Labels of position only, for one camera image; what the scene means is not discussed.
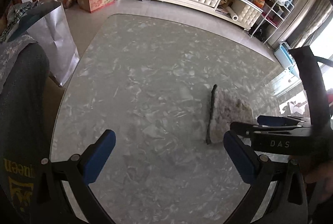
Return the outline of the grey fuzzy mat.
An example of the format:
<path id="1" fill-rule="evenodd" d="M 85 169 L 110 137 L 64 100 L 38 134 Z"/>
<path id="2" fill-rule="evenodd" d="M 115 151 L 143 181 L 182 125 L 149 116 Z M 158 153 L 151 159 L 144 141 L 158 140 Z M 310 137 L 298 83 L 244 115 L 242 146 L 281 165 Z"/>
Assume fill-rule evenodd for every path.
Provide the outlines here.
<path id="1" fill-rule="evenodd" d="M 206 134 L 206 143 L 221 143 L 232 122 L 254 122 L 250 104 L 214 84 Z"/>

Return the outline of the light blue storage bin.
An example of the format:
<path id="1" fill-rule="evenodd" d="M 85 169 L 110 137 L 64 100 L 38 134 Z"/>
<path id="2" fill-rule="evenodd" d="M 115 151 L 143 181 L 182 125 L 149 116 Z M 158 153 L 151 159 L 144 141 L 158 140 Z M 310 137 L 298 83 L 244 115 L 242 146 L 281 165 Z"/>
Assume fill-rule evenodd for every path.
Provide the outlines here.
<path id="1" fill-rule="evenodd" d="M 291 74 L 300 78 L 299 70 L 293 56 L 290 54 L 290 50 L 291 48 L 287 42 L 281 42 L 275 49 L 274 56 L 284 69 L 289 70 Z"/>

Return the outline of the dark grey chair back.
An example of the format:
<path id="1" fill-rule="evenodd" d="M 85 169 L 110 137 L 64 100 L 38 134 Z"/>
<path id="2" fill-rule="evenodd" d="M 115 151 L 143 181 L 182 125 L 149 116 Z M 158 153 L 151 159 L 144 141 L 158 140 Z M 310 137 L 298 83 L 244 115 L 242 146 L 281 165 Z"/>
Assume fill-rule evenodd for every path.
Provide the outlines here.
<path id="1" fill-rule="evenodd" d="M 30 223 L 38 164 L 50 142 L 43 125 L 46 53 L 23 35 L 1 44 L 1 223 Z"/>

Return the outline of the paper towel roll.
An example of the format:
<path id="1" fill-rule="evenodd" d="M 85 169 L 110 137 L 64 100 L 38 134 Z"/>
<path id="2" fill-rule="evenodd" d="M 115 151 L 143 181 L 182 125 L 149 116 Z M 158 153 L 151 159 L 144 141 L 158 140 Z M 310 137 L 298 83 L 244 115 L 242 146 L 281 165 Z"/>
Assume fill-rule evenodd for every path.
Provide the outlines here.
<path id="1" fill-rule="evenodd" d="M 230 14 L 230 18 L 232 18 L 233 21 L 238 21 L 239 17 L 231 7 L 227 6 L 226 11 Z"/>

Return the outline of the white metal shelf rack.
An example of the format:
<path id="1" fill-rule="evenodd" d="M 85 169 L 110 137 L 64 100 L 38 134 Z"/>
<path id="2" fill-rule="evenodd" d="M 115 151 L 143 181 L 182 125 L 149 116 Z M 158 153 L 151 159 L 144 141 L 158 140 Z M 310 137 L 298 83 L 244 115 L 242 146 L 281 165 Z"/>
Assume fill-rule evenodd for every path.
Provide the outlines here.
<path id="1" fill-rule="evenodd" d="M 250 29 L 249 35 L 267 44 L 293 9 L 293 0 L 265 0 L 262 13 Z"/>

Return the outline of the patterned curtain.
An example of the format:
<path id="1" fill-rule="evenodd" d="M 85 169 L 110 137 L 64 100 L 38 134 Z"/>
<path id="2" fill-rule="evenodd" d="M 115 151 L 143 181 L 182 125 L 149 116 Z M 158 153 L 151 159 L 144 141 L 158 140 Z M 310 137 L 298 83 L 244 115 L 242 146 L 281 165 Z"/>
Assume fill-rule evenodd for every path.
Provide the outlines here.
<path id="1" fill-rule="evenodd" d="M 308 38 L 326 22 L 331 14 L 332 4 L 330 0 L 316 0 L 300 24 L 288 37 L 289 46 L 295 49 L 305 45 Z"/>

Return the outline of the orange bag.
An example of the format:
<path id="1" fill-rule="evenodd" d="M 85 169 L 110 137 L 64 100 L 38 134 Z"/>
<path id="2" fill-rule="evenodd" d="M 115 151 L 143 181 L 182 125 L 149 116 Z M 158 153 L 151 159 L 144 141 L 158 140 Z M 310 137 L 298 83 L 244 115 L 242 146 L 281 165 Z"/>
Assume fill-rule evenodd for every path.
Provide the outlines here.
<path id="1" fill-rule="evenodd" d="M 260 9 L 265 5 L 265 0 L 253 0 L 253 3 Z"/>

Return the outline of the standing air conditioner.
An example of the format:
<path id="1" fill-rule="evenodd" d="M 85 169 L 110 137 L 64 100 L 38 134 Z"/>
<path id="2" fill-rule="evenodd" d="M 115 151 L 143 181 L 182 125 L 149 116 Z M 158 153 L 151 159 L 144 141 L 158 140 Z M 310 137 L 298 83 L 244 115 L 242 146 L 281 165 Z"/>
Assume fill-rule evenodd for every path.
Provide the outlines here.
<path id="1" fill-rule="evenodd" d="M 286 20 L 271 36 L 267 43 L 273 48 L 277 48 L 280 42 L 286 41 L 288 37 L 303 21 L 307 13 L 310 11 L 316 0 L 294 0 L 294 9 L 291 11 Z"/>

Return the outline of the silver paper bag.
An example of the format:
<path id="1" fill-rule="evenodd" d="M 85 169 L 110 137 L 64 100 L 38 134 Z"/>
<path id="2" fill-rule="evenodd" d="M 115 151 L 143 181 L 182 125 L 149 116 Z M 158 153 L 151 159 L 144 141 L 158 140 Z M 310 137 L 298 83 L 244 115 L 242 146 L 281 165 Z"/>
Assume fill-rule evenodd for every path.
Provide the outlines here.
<path id="1" fill-rule="evenodd" d="M 80 57 L 63 4 L 51 0 L 28 10 L 10 31 L 6 41 L 13 41 L 25 34 L 30 35 L 44 49 L 50 63 L 51 75 L 59 86 L 64 86 Z"/>

